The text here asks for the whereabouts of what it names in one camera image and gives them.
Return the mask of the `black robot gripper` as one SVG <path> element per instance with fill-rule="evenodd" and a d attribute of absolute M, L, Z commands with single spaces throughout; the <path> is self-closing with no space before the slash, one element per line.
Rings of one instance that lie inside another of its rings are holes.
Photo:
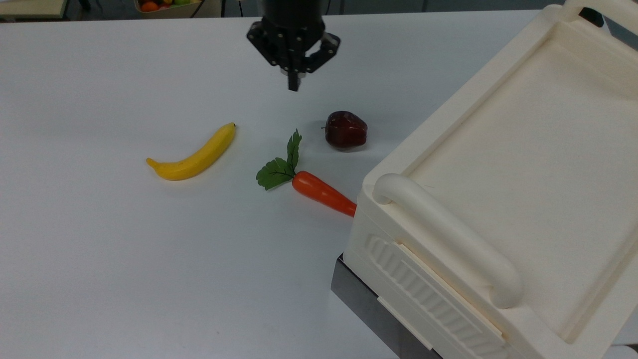
<path fill-rule="evenodd" d="M 323 21 L 285 28 L 262 19 L 251 25 L 247 39 L 270 65 L 287 72 L 289 90 L 295 92 L 303 73 L 317 71 L 337 55 L 341 45 L 341 38 L 326 32 Z"/>

